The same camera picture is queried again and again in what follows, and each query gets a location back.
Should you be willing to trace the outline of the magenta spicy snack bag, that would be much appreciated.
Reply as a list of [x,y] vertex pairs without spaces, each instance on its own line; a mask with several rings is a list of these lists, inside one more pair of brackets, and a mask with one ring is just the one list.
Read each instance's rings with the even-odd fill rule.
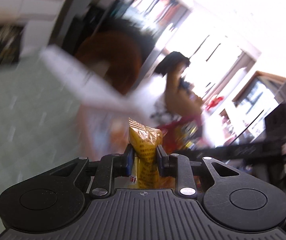
[[163,133],[162,146],[168,154],[189,148],[203,136],[201,115],[184,116],[157,128]]

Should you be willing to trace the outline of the tan chair with clothes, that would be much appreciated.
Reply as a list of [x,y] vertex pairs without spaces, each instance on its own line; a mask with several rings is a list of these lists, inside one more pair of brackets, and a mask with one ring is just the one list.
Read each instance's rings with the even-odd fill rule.
[[190,60],[182,53],[173,51],[157,65],[155,74],[166,77],[164,103],[171,114],[181,117],[199,116],[202,114],[203,101],[190,88],[182,74],[189,67]]

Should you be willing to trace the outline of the black gift box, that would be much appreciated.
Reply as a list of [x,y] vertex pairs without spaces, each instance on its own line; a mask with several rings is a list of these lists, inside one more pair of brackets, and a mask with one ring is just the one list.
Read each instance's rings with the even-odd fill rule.
[[24,25],[0,24],[0,65],[19,61]]

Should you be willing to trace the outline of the yellow snack packet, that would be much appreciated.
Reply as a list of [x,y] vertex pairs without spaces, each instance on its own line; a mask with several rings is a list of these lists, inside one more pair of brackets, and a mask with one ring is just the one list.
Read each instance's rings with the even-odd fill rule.
[[157,169],[156,147],[162,144],[161,130],[129,119],[128,139],[134,149],[134,164],[129,186],[135,189],[157,189],[160,176]]

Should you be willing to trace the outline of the brown chair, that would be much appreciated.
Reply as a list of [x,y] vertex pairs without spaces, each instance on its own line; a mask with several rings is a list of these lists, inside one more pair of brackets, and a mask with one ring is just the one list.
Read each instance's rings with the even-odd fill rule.
[[156,42],[151,31],[144,31],[123,18],[107,18],[97,32],[82,42],[75,57],[90,67],[105,62],[103,78],[120,94],[127,94]]

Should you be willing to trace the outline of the pink gift box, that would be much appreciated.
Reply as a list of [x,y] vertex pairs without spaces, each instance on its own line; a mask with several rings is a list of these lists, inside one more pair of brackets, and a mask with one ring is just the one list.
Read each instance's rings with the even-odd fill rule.
[[48,70],[80,102],[77,123],[81,133],[81,154],[100,160],[111,153],[123,153],[128,138],[128,120],[153,127],[154,103],[164,91],[165,80],[150,76],[136,89],[121,95],[95,72],[68,53],[52,45],[40,52]]

